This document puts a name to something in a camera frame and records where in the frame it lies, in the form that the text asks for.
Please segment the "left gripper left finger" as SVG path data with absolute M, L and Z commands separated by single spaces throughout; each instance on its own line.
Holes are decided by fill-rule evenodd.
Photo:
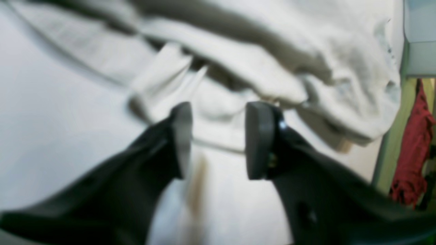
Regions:
M 124 151 L 53 196 L 1 212 L 1 229 L 50 245 L 143 245 L 162 192 L 183 179 L 193 116 L 181 102 Z

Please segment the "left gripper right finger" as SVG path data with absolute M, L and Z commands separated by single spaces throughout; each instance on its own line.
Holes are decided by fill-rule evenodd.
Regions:
M 282 111 L 248 102 L 250 180 L 274 185 L 295 245 L 434 245 L 435 215 L 395 203 L 290 128 Z

